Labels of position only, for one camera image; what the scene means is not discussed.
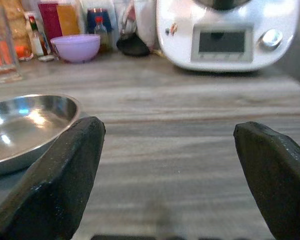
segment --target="wooden countertop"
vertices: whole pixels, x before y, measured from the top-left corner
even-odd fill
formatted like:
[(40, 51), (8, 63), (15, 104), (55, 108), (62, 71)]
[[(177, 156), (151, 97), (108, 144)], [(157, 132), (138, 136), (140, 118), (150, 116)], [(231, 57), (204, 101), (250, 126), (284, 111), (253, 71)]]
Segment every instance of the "wooden countertop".
[[(276, 67), (252, 73), (182, 70), (165, 58), (36, 60), (0, 100), (70, 95), (100, 118), (106, 137), (75, 240), (94, 234), (178, 235), (187, 240), (273, 239), (236, 154), (237, 123), (256, 121), (300, 145), (300, 83)], [(23, 172), (0, 177), (0, 202)]]

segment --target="lavender plastic bowl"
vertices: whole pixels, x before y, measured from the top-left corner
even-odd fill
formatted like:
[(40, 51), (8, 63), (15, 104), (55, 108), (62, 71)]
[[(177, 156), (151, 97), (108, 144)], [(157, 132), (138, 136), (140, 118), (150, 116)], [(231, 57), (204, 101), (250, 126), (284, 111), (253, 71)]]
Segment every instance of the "lavender plastic bowl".
[(60, 36), (51, 39), (50, 42), (62, 59), (72, 63), (93, 59), (100, 48), (100, 36), (94, 34)]

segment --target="metal bowl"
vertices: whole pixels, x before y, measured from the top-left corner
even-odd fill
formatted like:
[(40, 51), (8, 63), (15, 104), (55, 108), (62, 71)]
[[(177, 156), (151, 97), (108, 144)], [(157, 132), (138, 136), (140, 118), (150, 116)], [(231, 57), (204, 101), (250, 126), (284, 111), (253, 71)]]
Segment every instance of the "metal bowl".
[(0, 175), (36, 161), (81, 114), (66, 95), (26, 95), (0, 102)]

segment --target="bottle cap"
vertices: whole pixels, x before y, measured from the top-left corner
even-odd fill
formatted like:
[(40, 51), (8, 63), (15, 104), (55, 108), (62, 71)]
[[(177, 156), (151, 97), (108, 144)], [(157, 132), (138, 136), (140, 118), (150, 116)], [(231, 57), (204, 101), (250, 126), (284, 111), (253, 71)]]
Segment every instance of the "bottle cap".
[(103, 21), (104, 21), (104, 19), (103, 19), (102, 16), (96, 16), (96, 17), (95, 17), (95, 22), (96, 22), (96, 23), (103, 23)]

